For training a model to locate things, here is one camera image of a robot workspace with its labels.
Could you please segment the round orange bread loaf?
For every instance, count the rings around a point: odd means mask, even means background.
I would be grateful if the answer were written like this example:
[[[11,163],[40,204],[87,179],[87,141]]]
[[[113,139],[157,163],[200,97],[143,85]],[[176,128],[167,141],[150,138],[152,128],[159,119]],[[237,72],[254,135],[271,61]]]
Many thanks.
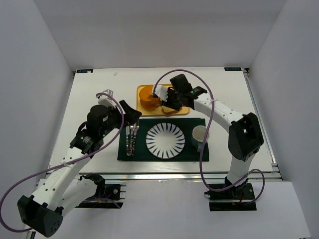
[[[160,106],[160,99],[153,97],[152,89],[152,85],[147,85],[139,92],[140,104],[146,111],[154,111]]]

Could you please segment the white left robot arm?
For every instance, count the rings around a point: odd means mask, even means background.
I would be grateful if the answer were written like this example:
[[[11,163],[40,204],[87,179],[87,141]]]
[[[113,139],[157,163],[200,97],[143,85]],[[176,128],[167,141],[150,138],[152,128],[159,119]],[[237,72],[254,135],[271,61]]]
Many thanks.
[[[68,190],[75,176],[91,160],[92,153],[104,144],[104,137],[121,126],[138,121],[142,113],[131,108],[124,100],[118,107],[110,104],[93,106],[87,120],[81,124],[70,142],[60,169],[53,170],[46,181],[29,196],[22,196],[18,203],[21,220],[45,237],[54,235],[63,218],[89,198],[94,200],[106,195],[105,179],[99,174],[82,176],[80,183]]]

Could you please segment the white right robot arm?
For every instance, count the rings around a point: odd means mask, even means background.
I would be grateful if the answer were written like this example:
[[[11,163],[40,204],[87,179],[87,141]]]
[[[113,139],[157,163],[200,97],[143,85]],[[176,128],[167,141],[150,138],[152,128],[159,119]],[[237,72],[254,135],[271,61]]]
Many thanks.
[[[184,74],[171,78],[170,83],[170,87],[154,87],[153,94],[170,109],[191,108],[226,130],[232,159],[224,189],[236,192],[244,187],[251,162],[264,143],[257,116],[254,113],[239,113],[225,106],[213,97],[208,87],[192,87]]]

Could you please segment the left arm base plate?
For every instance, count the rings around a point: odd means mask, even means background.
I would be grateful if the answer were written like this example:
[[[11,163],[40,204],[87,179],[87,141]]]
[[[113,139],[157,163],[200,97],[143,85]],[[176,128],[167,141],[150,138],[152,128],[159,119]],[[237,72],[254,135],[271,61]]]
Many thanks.
[[[80,203],[77,208],[120,209],[124,203],[125,196],[125,184],[106,184],[103,195],[92,196]]]

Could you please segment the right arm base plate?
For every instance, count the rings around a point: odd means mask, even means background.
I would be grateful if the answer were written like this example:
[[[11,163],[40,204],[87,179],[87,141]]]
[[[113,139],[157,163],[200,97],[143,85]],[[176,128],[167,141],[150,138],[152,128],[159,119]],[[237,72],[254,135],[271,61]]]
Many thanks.
[[[209,210],[211,212],[241,212],[256,211],[254,190],[251,183],[247,183],[241,189],[234,188],[222,192],[206,191],[205,197],[209,201]]]

